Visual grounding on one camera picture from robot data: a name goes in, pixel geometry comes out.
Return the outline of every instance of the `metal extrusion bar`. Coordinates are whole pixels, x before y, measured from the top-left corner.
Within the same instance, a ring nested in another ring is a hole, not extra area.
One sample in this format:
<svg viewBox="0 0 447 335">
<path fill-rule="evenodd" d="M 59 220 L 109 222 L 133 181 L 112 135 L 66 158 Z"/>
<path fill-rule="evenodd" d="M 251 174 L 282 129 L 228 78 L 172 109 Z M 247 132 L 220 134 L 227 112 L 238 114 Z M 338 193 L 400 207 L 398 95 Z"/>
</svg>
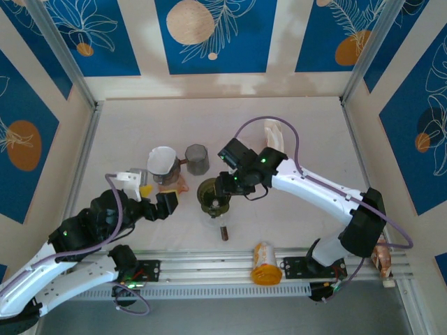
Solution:
<svg viewBox="0 0 447 335">
<path fill-rule="evenodd" d="M 68 195 L 68 201 L 65 207 L 63 219 L 75 215 L 76 201 L 78 199 L 82 179 L 84 178 L 85 169 L 87 167 L 87 162 L 89 160 L 91 146 L 93 145 L 102 109 L 103 109 L 103 102 L 101 101 L 100 103 L 98 103 L 98 106 L 96 107 L 93 115 L 91 116 L 89 128 L 87 129 L 87 133 L 85 134 L 84 142 L 82 145 L 82 151 L 78 160 L 78 165 L 76 167 L 76 173 L 73 179 L 73 184 L 71 186 L 70 194 Z"/>
<path fill-rule="evenodd" d="M 396 17 L 402 9 L 406 0 L 383 0 L 386 1 L 382 14 L 380 14 L 376 25 L 372 29 L 366 46 L 358 57 L 357 63 L 352 71 L 351 78 L 349 78 L 342 94 L 342 105 L 345 105 L 352 93 L 356 90 L 358 84 L 361 82 L 373 59 L 375 58 L 386 34 L 390 31 Z"/>
<path fill-rule="evenodd" d="M 344 116 L 344 119 L 346 120 L 346 125 L 348 126 L 349 136 L 351 137 L 352 145 L 354 147 L 354 151 L 356 152 L 358 164 L 360 166 L 360 171 L 362 172 L 363 181 L 365 182 L 366 187 L 369 188 L 369 187 L 371 187 L 371 184 L 369 182 L 369 177 L 368 177 L 368 174 L 366 171 L 364 158 L 362 157 L 362 153 L 358 146 L 356 134 L 354 132 L 351 119 L 350 119 L 349 114 L 346 109 L 347 109 L 347 107 L 342 105 L 343 116 Z"/>
<path fill-rule="evenodd" d="M 401 281 L 397 286 L 413 333 L 417 335 L 435 334 L 427 314 L 423 312 L 423 303 L 419 297 L 416 280 Z"/>
<path fill-rule="evenodd" d="M 73 55 L 65 44 L 50 14 L 45 9 L 44 3 L 41 0 L 24 0 L 24 2 L 31 18 L 41 31 L 44 39 L 62 65 L 62 68 L 67 73 L 71 82 L 79 89 L 81 96 L 93 111 L 95 108 L 93 94 L 90 92 L 79 66 L 76 64 Z"/>
<path fill-rule="evenodd" d="M 280 267 L 284 257 L 303 257 L 307 249 L 277 248 L 277 264 Z M 90 255 L 85 262 L 95 262 L 103 253 Z M 159 282 L 151 285 L 248 285 L 252 284 L 250 272 L 253 267 L 253 251 L 140 251 L 137 259 L 157 259 L 161 261 Z M 396 280 L 413 278 L 410 264 L 404 252 L 391 254 L 393 275 Z M 358 266 L 360 258 L 351 256 L 345 259 L 348 274 Z M 326 278 L 309 280 L 285 279 L 282 283 L 313 283 L 326 281 Z M 366 261 L 354 280 L 381 280 L 376 267 Z"/>
<path fill-rule="evenodd" d="M 308 297 L 312 291 L 308 283 L 281 283 L 276 286 L 254 284 L 233 285 L 146 285 L 138 291 L 145 299 L 223 299 L 254 297 Z M 120 300 L 134 300 L 122 297 Z M 83 292 L 73 298 L 75 301 L 113 300 L 111 285 L 102 285 Z"/>
</svg>

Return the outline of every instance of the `black bracket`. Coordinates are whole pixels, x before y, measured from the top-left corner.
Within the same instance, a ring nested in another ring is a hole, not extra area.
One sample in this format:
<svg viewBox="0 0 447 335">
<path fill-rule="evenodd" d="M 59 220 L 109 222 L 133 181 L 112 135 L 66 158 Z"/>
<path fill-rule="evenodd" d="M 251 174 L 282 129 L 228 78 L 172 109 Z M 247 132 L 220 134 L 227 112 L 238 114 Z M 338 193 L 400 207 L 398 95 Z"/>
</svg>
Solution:
<svg viewBox="0 0 447 335">
<path fill-rule="evenodd" d="M 156 283 L 160 276 L 160 261 L 159 260 L 139 260 L 138 266 L 132 276 L 129 276 L 124 281 L 124 285 L 132 291 L 140 294 L 141 288 L 146 283 Z M 129 292 L 119 286 L 112 288 L 112 297 L 134 297 L 132 292 Z M 123 307 L 130 306 L 136 302 L 136 299 L 119 301 L 118 304 Z"/>
<path fill-rule="evenodd" d="M 286 279 L 338 278 L 343 280 L 348 276 L 343 259 L 336 260 L 330 267 L 314 273 L 307 267 L 306 257 L 285 257 L 281 268 L 286 273 Z"/>
</svg>

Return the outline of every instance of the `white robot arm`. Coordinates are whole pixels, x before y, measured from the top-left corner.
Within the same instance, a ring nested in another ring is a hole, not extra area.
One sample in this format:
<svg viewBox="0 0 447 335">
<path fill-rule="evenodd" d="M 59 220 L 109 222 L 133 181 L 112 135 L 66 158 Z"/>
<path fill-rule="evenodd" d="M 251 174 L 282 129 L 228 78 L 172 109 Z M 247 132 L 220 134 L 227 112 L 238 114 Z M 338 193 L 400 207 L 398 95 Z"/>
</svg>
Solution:
<svg viewBox="0 0 447 335">
<path fill-rule="evenodd" d="M 245 195 L 255 192 L 255 185 L 276 188 L 294 194 L 322 208 L 343 225 L 334 234 L 317 239 L 309 250 L 307 267 L 317 274 L 335 261 L 352 253 L 369 257 L 386 222 L 372 211 L 359 206 L 366 202 L 379 214 L 384 212 L 380 192 L 370 188 L 366 193 L 337 185 L 306 169 L 272 148 L 258 155 L 233 138 L 220 152 L 221 159 L 236 170 L 221 172 L 215 189 L 221 195 Z"/>
<path fill-rule="evenodd" d="M 133 228 L 140 218 L 164 220 L 177 207 L 174 192 L 157 194 L 156 204 L 138 196 L 137 200 L 129 198 L 126 194 L 132 196 L 132 192 L 126 187 L 118 191 L 109 179 L 123 176 L 129 179 L 126 172 L 106 175 L 112 190 L 93 199 L 90 208 L 64 220 L 39 252 L 0 285 L 2 334 L 20 334 L 71 297 L 102 283 L 125 281 L 135 275 L 139 263 L 129 246 L 121 245 L 98 262 L 71 271 L 120 232 Z"/>
</svg>

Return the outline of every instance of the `white leaf pattern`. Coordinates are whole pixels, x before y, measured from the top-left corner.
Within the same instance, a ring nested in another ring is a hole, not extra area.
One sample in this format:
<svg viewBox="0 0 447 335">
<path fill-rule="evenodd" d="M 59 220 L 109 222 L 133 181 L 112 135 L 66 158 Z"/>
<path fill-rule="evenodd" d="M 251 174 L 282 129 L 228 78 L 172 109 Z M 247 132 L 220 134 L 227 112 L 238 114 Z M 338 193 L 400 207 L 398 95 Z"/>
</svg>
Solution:
<svg viewBox="0 0 447 335">
<path fill-rule="evenodd" d="M 12 0 L 2 1 L 22 25 L 41 35 L 24 6 Z M 96 0 L 47 0 L 43 4 L 60 33 L 68 35 L 74 45 L 85 43 L 89 46 L 104 47 L 111 52 L 115 51 L 115 44 L 107 33 L 113 32 L 118 27 L 118 21 L 96 14 L 98 10 Z"/>
<path fill-rule="evenodd" d="M 365 32 L 376 22 L 388 0 L 369 0 L 368 6 L 361 11 L 357 0 L 332 0 L 327 7 L 332 10 L 335 22 L 343 28 L 345 35 L 356 42 L 356 53 L 359 55 L 365 45 Z"/>
<path fill-rule="evenodd" d="M 418 3 L 414 3 L 413 1 L 405 1 L 404 5 L 402 6 L 402 9 L 400 10 L 399 15 L 396 17 L 396 20 L 394 20 L 394 23 L 399 27 L 402 28 L 402 25 L 404 23 L 404 16 L 409 15 L 417 15 L 422 7 L 424 6 L 425 0 L 419 0 Z"/>
<path fill-rule="evenodd" d="M 2 97 L 7 88 L 9 83 L 9 77 L 6 77 L 4 75 L 0 76 L 0 97 Z M 8 147 L 14 147 L 14 144 L 21 144 L 26 147 L 33 147 L 31 139 L 33 138 L 33 135 L 30 136 L 21 136 L 17 133 L 14 133 L 11 129 L 9 129 L 5 123 L 0 118 L 0 153 L 5 151 Z"/>
<path fill-rule="evenodd" d="M 427 101 L 431 109 L 431 120 L 423 130 L 429 139 L 425 148 L 434 148 L 433 175 L 440 177 L 447 173 L 447 36 L 434 53 L 425 90 L 429 94 Z M 434 138 L 437 141 L 431 144 L 430 140 Z"/>
<path fill-rule="evenodd" d="M 241 10 L 241 3 L 250 1 L 250 4 Z M 219 54 L 225 49 L 226 43 L 231 43 L 231 36 L 237 36 L 236 19 L 247 14 L 255 5 L 256 0 L 203 0 L 201 4 L 209 10 L 214 20 L 214 32 L 202 43 L 184 45 L 180 54 L 186 54 L 182 63 L 199 56 L 205 58 L 211 53 Z"/>
</svg>

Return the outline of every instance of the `orange circle pattern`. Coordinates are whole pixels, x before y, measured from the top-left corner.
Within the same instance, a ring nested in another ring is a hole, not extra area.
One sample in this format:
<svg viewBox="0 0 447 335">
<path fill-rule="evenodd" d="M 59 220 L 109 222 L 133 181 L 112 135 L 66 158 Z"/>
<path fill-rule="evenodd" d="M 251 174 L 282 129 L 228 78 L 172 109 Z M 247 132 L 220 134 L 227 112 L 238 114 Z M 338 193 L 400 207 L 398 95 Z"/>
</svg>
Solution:
<svg viewBox="0 0 447 335">
<path fill-rule="evenodd" d="M 419 152 L 426 152 L 430 148 L 430 136 L 426 133 L 420 133 L 416 136 L 415 145 Z"/>
<path fill-rule="evenodd" d="M 339 44 L 337 51 L 335 52 L 335 61 L 341 66 L 355 65 L 360 56 L 357 46 L 360 48 L 360 51 L 362 51 L 370 34 L 371 31 L 362 30 L 356 35 L 345 38 L 343 42 Z"/>
<path fill-rule="evenodd" d="M 93 56 L 93 48 L 86 43 L 79 43 L 76 45 L 76 50 L 84 57 Z"/>
<path fill-rule="evenodd" d="M 7 146 L 8 156 L 11 163 L 19 170 L 30 172 L 34 170 L 42 154 L 42 139 L 39 130 L 29 121 L 19 120 L 9 126 L 9 130 L 22 136 L 33 137 L 28 142 L 30 147 L 15 143 Z"/>
</svg>

